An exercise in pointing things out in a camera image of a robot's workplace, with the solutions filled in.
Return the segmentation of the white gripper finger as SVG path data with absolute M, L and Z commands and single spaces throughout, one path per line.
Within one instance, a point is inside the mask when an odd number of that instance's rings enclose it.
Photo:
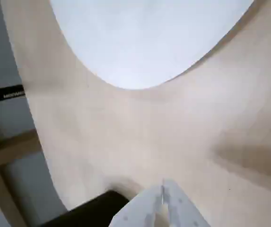
M 112 227 L 162 227 L 162 187 L 152 186 L 131 199 L 111 220 Z
M 209 226 L 209 223 L 175 181 L 163 181 L 162 195 L 163 203 L 168 207 L 168 219 L 171 227 Z

